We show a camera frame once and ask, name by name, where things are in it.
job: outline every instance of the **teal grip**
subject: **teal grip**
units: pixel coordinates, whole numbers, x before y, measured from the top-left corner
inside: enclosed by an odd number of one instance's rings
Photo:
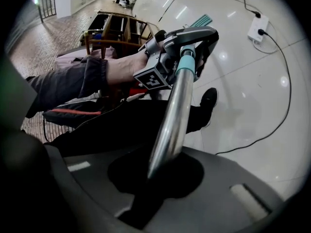
[[[184,55],[181,57],[176,73],[181,69],[188,69],[193,73],[193,77],[195,76],[195,60],[190,55]]]

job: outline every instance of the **power outlet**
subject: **power outlet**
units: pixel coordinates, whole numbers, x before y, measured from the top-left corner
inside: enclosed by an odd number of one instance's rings
[[[269,23],[269,18],[264,15],[261,15],[261,18],[255,17],[253,19],[251,28],[249,29],[247,33],[248,38],[250,38],[251,40],[254,40],[255,43],[257,44],[260,44],[262,42],[263,35],[259,35],[258,30],[262,29],[266,31],[268,27],[268,23]]]

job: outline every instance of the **black pants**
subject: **black pants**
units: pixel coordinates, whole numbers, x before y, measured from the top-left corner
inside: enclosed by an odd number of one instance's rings
[[[167,101],[135,100],[57,137],[63,157],[117,150],[133,145],[153,145],[164,117]],[[206,126],[213,108],[191,106],[187,133]]]

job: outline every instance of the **red stripe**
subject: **red stripe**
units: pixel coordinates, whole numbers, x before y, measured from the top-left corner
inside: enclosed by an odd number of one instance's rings
[[[62,113],[71,113],[71,114],[78,114],[78,115],[100,115],[100,111],[96,112],[87,112],[87,111],[77,111],[77,110],[70,110],[70,109],[52,109],[53,112],[62,112]]]

